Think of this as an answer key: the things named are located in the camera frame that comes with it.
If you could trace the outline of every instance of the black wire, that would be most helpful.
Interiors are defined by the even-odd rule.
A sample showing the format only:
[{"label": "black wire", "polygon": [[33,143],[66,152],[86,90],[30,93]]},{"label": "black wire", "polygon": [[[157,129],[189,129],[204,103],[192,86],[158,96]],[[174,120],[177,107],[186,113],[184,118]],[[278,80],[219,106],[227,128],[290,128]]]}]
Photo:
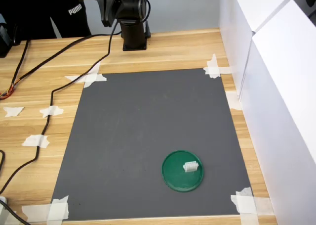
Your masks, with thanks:
[{"label": "black wire", "polygon": [[143,22],[146,22],[149,15],[150,15],[150,12],[152,10],[152,6],[150,5],[150,2],[148,0],[146,0],[146,2],[148,3],[148,13],[147,13],[147,16],[145,17],[145,19],[143,20]]},{"label": "black wire", "polygon": [[37,69],[39,69],[41,66],[45,65],[46,63],[48,63],[49,61],[51,61],[52,59],[56,58],[58,55],[60,55],[61,53],[65,52],[66,50],[70,49],[72,46],[79,44],[85,40],[88,40],[92,37],[96,37],[96,36],[108,36],[107,34],[96,34],[96,35],[90,35],[90,36],[86,36],[86,37],[82,37],[74,42],[71,42],[70,44],[68,44],[67,46],[65,46],[64,48],[62,48],[60,51],[58,51],[57,53],[55,53],[54,55],[50,56],[48,59],[44,60],[42,63],[40,63],[39,65],[37,65],[36,67],[34,67],[32,70],[30,70],[29,72],[27,72],[26,74],[24,74],[22,77],[20,77],[20,79],[24,79],[27,76],[31,75],[32,73],[34,73]]},{"label": "black wire", "polygon": [[2,166],[3,166],[4,159],[5,159],[5,152],[0,149],[0,153],[2,154],[1,162],[0,162],[0,173],[1,173],[1,168],[2,168]]},{"label": "black wire", "polygon": [[[82,74],[81,74],[79,77],[77,77],[76,79],[74,79],[73,81],[71,81],[71,82],[69,82],[69,83],[67,83],[67,84],[65,84],[65,85],[63,85],[63,86],[61,86],[61,87],[59,87],[59,88],[54,89],[54,90],[51,92],[51,95],[50,95],[50,106],[53,105],[54,93],[55,93],[56,91],[62,90],[62,89],[64,89],[64,88],[70,86],[71,84],[73,84],[74,82],[76,82],[78,79],[80,79],[81,77],[83,77],[84,75],[86,75],[98,62],[102,61],[104,58],[106,58],[106,57],[108,57],[108,56],[110,55],[110,53],[111,53],[112,37],[113,37],[113,35],[114,35],[114,31],[115,31],[117,25],[118,25],[118,22],[116,22],[116,24],[114,25],[113,30],[112,30],[112,33],[111,33],[111,35],[110,35],[108,53],[105,54],[103,57],[101,57],[99,60],[97,60],[87,71],[85,71],[84,73],[82,73]],[[58,56],[59,54],[61,54],[61,52],[59,51],[59,52],[57,52],[56,54],[53,55],[52,57],[50,57],[49,59],[52,60],[53,58],[55,58],[56,56]],[[47,121],[46,121],[45,127],[44,127],[44,129],[43,129],[43,131],[42,131],[42,133],[41,133],[42,135],[44,135],[44,134],[46,133],[46,130],[47,130],[48,125],[49,125],[49,121],[50,121],[50,115],[48,115],[48,117],[47,117]],[[3,152],[2,150],[0,150],[0,152],[2,153],[2,159],[1,159],[1,162],[0,162],[0,171],[1,171],[1,168],[2,168],[2,165],[3,165],[3,162],[4,162],[4,156],[5,156],[5,154],[4,154],[4,152]],[[34,159],[32,159],[32,160],[30,160],[30,161],[24,163],[23,165],[21,165],[19,168],[17,168],[17,169],[12,173],[12,175],[9,177],[9,179],[7,180],[7,182],[4,184],[2,190],[0,191],[0,194],[2,194],[2,193],[4,192],[4,190],[6,189],[6,187],[8,186],[8,184],[11,182],[12,178],[15,176],[15,174],[17,174],[17,173],[19,172],[19,170],[21,170],[21,169],[22,169],[23,167],[25,167],[26,165],[28,165],[28,164],[30,164],[30,163],[32,163],[32,162],[34,162],[34,161],[36,161],[36,160],[38,159],[39,153],[40,153],[40,146],[38,145],[37,148],[36,148],[36,154],[35,154]],[[1,203],[17,220],[19,220],[21,223],[23,223],[23,224],[25,224],[25,225],[30,225],[28,222],[24,221],[24,220],[23,220],[22,218],[20,218],[17,214],[15,214],[14,211],[12,211],[12,209],[10,209],[9,206],[7,206],[4,202],[1,201],[0,203]]]},{"label": "black wire", "polygon": [[15,73],[14,73],[14,75],[13,75],[13,78],[12,78],[12,82],[11,82],[12,84],[14,84],[15,79],[16,79],[16,76],[18,75],[18,72],[19,72],[19,70],[20,70],[20,67],[21,67],[21,65],[22,65],[22,62],[23,62],[24,57],[25,57],[25,54],[26,54],[26,50],[28,49],[29,43],[30,43],[30,40],[27,40],[26,43],[25,43],[25,47],[24,47],[24,50],[23,50],[22,57],[21,57],[21,59],[20,59],[20,62],[19,62],[19,64],[18,64],[18,66],[17,66],[17,68],[16,68],[16,70],[15,70]]},{"label": "black wire", "polygon": [[[146,22],[149,15],[150,15],[150,12],[151,12],[151,4],[148,0],[146,0],[146,2],[148,3],[148,13],[147,13],[147,16],[144,18],[143,22]],[[118,32],[118,33],[115,33],[114,34],[114,31],[116,29],[118,25],[118,22],[115,23],[113,29],[112,29],[112,32],[110,34],[110,40],[109,40],[109,47],[108,47],[108,53],[105,54],[103,57],[101,57],[99,60],[97,60],[86,72],[84,72],[83,74],[81,74],[80,76],[78,76],[76,79],[74,79],[73,81],[59,87],[59,88],[56,88],[54,89],[52,92],[51,92],[51,95],[50,95],[50,106],[53,105],[53,98],[54,98],[54,93],[56,91],[59,91],[59,90],[62,90],[62,89],[65,89],[67,88],[68,86],[70,86],[71,84],[73,84],[74,82],[76,82],[78,79],[80,79],[81,77],[83,77],[84,75],[86,75],[98,62],[102,61],[104,58],[108,57],[111,53],[111,42],[112,42],[112,37],[114,35],[119,35],[121,34],[121,31]],[[83,38],[80,38],[70,44],[68,44],[66,47],[62,48],[60,51],[58,51],[57,53],[55,53],[54,55],[52,55],[51,57],[49,57],[48,59],[44,60],[42,63],[40,63],[39,65],[37,65],[36,67],[34,67],[32,70],[30,70],[29,72],[27,72],[26,74],[24,74],[20,80],[26,78],[27,76],[31,75],[32,73],[34,73],[37,69],[39,69],[41,66],[45,65],[46,63],[48,63],[49,61],[51,61],[52,59],[54,59],[55,57],[57,57],[58,55],[60,55],[61,53],[65,52],[66,50],[68,50],[69,48],[71,48],[72,46],[76,45],[76,44],[79,44],[85,40],[88,40],[92,37],[96,37],[96,36],[108,36],[107,34],[97,34],[97,35],[90,35],[90,36],[87,36],[87,37],[83,37]],[[24,57],[25,57],[25,54],[26,54],[26,51],[27,51],[27,48],[28,48],[28,45],[30,43],[30,40],[27,40],[26,41],[26,44],[25,44],[25,47],[24,47],[24,51],[23,51],[23,54],[22,54],[22,57],[20,59],[20,62],[17,66],[17,69],[15,70],[15,73],[14,73],[14,76],[12,78],[12,83],[14,83],[16,77],[17,77],[17,74],[19,72],[19,69],[22,65],[22,62],[24,60]],[[51,115],[48,115],[47,116],[47,121],[46,121],[46,124],[45,124],[45,127],[44,129],[42,130],[42,135],[44,135],[46,133],[46,130],[48,128],[48,125],[49,125],[49,122],[50,122],[50,116]],[[5,152],[0,150],[1,154],[2,154],[2,158],[1,158],[1,162],[0,162],[0,172],[2,170],[2,166],[3,166],[3,163],[4,163],[4,159],[5,159]],[[6,187],[9,185],[9,183],[11,182],[12,178],[25,166],[27,166],[28,164],[36,161],[39,157],[39,153],[40,153],[40,146],[38,145],[37,148],[36,148],[36,154],[35,154],[35,157],[24,163],[23,165],[21,165],[20,167],[18,167],[13,173],[12,175],[9,177],[9,179],[7,180],[7,182],[4,184],[3,188],[1,189],[0,191],[0,195],[4,192],[4,190],[6,189]],[[14,211],[12,209],[10,209],[10,207],[8,205],[6,205],[4,202],[2,202],[0,200],[0,204],[2,204],[17,220],[19,220],[21,223],[25,224],[25,225],[30,225],[28,222],[24,221],[22,218],[20,218],[17,214],[14,213]]]}]

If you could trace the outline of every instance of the black robotic arm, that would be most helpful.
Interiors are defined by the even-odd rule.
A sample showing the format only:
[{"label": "black robotic arm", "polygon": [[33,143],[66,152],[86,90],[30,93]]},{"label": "black robotic arm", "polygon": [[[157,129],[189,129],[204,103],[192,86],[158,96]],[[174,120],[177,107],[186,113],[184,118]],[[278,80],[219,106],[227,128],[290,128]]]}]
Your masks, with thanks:
[{"label": "black robotic arm", "polygon": [[147,0],[97,0],[101,13],[101,21],[105,27],[111,27],[118,20],[122,37],[123,50],[145,50],[147,38],[150,38],[148,22],[145,19]]}]

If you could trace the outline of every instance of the green lid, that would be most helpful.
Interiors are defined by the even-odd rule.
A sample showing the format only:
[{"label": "green lid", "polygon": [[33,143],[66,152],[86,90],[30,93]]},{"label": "green lid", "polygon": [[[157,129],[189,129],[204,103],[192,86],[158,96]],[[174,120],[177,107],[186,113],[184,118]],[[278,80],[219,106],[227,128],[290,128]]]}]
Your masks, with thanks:
[{"label": "green lid", "polygon": [[[198,163],[197,170],[185,172],[183,165],[192,161]],[[203,164],[200,159],[193,153],[185,150],[171,152],[163,161],[161,172],[167,186],[178,192],[194,190],[201,184],[204,175]]]}]

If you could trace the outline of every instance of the wooden tabletop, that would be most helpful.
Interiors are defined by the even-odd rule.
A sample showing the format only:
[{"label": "wooden tabletop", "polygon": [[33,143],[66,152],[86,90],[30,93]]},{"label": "wooden tabletop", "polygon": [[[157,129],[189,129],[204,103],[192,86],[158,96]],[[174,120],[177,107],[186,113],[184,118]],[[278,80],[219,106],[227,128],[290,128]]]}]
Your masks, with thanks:
[{"label": "wooden tabletop", "polygon": [[[75,39],[32,41],[19,76],[41,63]],[[107,52],[108,37],[95,37],[80,43],[42,66],[21,81],[14,94],[0,101],[0,148],[6,152],[0,175],[0,187],[12,172],[35,156],[35,147],[21,144],[30,135],[39,135],[46,123],[41,109],[49,106],[50,93],[69,82],[67,75],[79,75]],[[140,72],[156,70],[191,69],[206,67],[215,53],[220,67],[228,66],[221,34],[218,29],[153,34],[146,51],[122,51],[123,40],[113,38],[112,50],[101,63],[99,73]],[[0,59],[0,91],[9,87],[20,60],[25,42],[11,49]],[[225,90],[235,90],[231,75],[222,75]],[[54,105],[64,109],[62,115],[53,116],[46,132],[47,148],[41,148],[39,159],[23,168],[11,181],[2,196],[18,215],[27,219],[21,206],[49,204],[63,160],[70,131],[81,96],[83,83],[76,83],[54,96]],[[17,117],[5,118],[3,107],[21,107]],[[231,110],[243,158],[254,196],[268,197],[265,182],[249,136],[242,111]],[[261,225],[275,225],[274,216],[260,216]],[[239,216],[210,216],[192,218],[132,219],[117,221],[67,222],[64,224],[199,224],[239,225]]]}]

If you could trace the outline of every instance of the white tape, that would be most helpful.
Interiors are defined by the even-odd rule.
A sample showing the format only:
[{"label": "white tape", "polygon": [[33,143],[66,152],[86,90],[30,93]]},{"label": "white tape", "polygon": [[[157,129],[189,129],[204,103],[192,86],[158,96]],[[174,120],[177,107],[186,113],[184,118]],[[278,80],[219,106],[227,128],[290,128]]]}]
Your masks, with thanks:
[{"label": "white tape", "polygon": [[40,146],[43,148],[47,148],[49,145],[49,141],[47,140],[47,136],[43,135],[31,135],[22,143],[22,146],[31,146],[36,147]]},{"label": "white tape", "polygon": [[48,115],[61,115],[64,113],[64,110],[59,108],[58,106],[50,106],[46,109],[40,110],[40,113],[43,114],[43,118],[47,117]]},{"label": "white tape", "polygon": [[51,204],[22,206],[22,212],[30,223],[47,222],[48,225],[61,225],[68,219],[68,196],[54,199]]},{"label": "white tape", "polygon": [[236,91],[226,91],[226,98],[230,109],[241,110],[241,104]]},{"label": "white tape", "polygon": [[[103,77],[102,74],[98,74],[99,68],[100,68],[100,62],[98,62],[85,76],[83,76],[82,78],[78,79],[76,81],[76,83],[84,83],[83,87],[87,88],[87,87],[91,86],[91,84],[94,83],[94,82],[104,82],[104,81],[106,81],[107,78]],[[73,81],[77,77],[79,77],[79,75],[77,75],[77,76],[66,76],[66,78],[68,78],[71,81]]]},{"label": "white tape", "polygon": [[6,111],[5,117],[15,117],[21,113],[24,107],[4,107],[3,109]]},{"label": "white tape", "polygon": [[259,225],[258,215],[256,214],[241,214],[241,225]]},{"label": "white tape", "polygon": [[207,67],[203,68],[205,70],[205,74],[209,75],[210,78],[220,77],[221,74],[231,74],[230,67],[219,67],[217,64],[216,54],[213,54],[212,60],[207,62]]},{"label": "white tape", "polygon": [[205,70],[205,74],[208,74],[210,78],[217,78],[221,76],[217,64],[216,54],[213,54],[212,60],[208,61],[207,67],[203,69]]},{"label": "white tape", "polygon": [[8,211],[5,210],[6,213],[6,220],[3,223],[4,225],[19,225],[20,222]]},{"label": "white tape", "polygon": [[274,215],[270,198],[255,198],[255,204],[258,215]]},{"label": "white tape", "polygon": [[274,215],[270,198],[253,197],[250,187],[236,191],[231,200],[240,213],[242,225],[258,225],[258,215]]},{"label": "white tape", "polygon": [[221,74],[232,74],[232,70],[230,67],[219,67],[219,72]]}]

